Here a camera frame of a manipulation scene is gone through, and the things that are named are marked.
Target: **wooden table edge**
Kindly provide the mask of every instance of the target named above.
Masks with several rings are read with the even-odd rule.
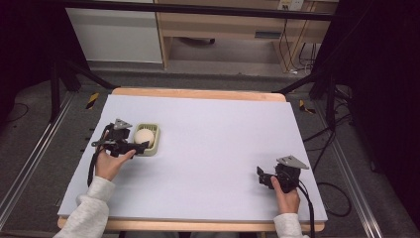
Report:
[[[67,218],[60,217],[57,225],[62,228]],[[309,223],[300,224],[302,231],[309,231]],[[315,222],[315,231],[319,232],[325,228],[324,222]],[[148,220],[124,220],[109,219],[106,230],[118,231],[225,231],[225,232],[273,232],[274,223],[253,223],[253,222],[204,222],[204,221],[148,221]]]
[[[284,95],[280,93],[257,92],[257,91],[118,87],[112,91],[112,94],[113,95],[133,95],[133,96],[200,98],[200,99],[281,101],[281,102],[286,101]]]

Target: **metal rail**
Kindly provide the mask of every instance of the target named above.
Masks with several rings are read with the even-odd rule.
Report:
[[[317,101],[315,101],[315,108],[317,111],[325,111]],[[324,127],[328,127],[327,121],[320,114],[320,119]],[[367,233],[369,238],[380,238],[383,237],[380,231],[379,225],[374,218],[373,213],[370,210],[368,201],[365,198],[365,195],[359,186],[358,181],[356,180],[355,175],[353,175],[352,169],[350,168],[349,163],[347,162],[346,156],[343,152],[340,143],[337,140],[334,140],[332,143],[334,153],[336,154],[337,164],[339,166],[340,172],[343,175],[344,181],[350,193],[350,198],[355,206],[355,209],[358,212],[358,215],[361,219],[362,225]]]
[[[0,203],[0,230],[3,229],[3,226],[6,223],[7,218],[15,207],[19,197],[24,191],[26,185],[28,184],[32,174],[37,168],[38,163],[44,155],[44,152],[47,150],[50,142],[53,139],[55,132],[57,131],[59,125],[62,122],[65,114],[68,111],[69,105],[73,99],[75,92],[68,92],[61,104],[61,111],[53,122],[51,122],[47,129],[45,130],[43,136],[38,141],[37,146],[34,148],[18,176],[15,178],[12,186],[9,188],[7,194]]]
[[[314,20],[314,21],[332,21],[332,20],[350,20],[351,19],[350,17],[339,16],[339,15],[329,14],[329,13],[312,13],[312,12],[234,8],[234,7],[195,6],[195,5],[179,5],[179,4],[155,4],[155,3],[86,1],[86,0],[39,0],[37,3],[59,5],[66,8],[118,10],[118,11],[135,11],[135,12],[203,14],[203,15],[221,15],[221,16]]]

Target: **white cabinet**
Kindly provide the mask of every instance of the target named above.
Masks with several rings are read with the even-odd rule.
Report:
[[[67,14],[87,60],[162,63],[155,13],[67,8]]]

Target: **white tabletop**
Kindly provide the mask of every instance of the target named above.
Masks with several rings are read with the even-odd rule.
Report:
[[[275,159],[289,155],[309,165],[287,102],[110,95],[89,145],[116,118],[134,125],[129,141],[140,123],[159,124],[161,134],[155,156],[135,157],[114,179],[114,218],[272,222],[275,194],[259,184],[257,166],[273,173]],[[93,152],[86,148],[58,215],[68,216],[86,192]],[[300,179],[315,220],[327,220],[312,171]],[[309,220],[303,195],[299,219]]]

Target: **person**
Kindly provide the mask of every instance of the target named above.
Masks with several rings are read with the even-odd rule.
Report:
[[[132,150],[115,158],[108,155],[105,150],[101,150],[95,165],[95,177],[92,184],[86,194],[77,198],[77,208],[70,214],[62,229],[55,234],[55,238],[102,237],[109,215],[107,202],[115,188],[112,179],[135,153],[136,151]],[[271,182],[277,197],[279,215],[274,218],[274,223],[278,237],[303,237],[297,217],[300,203],[297,190],[283,193],[275,177],[271,178]]]

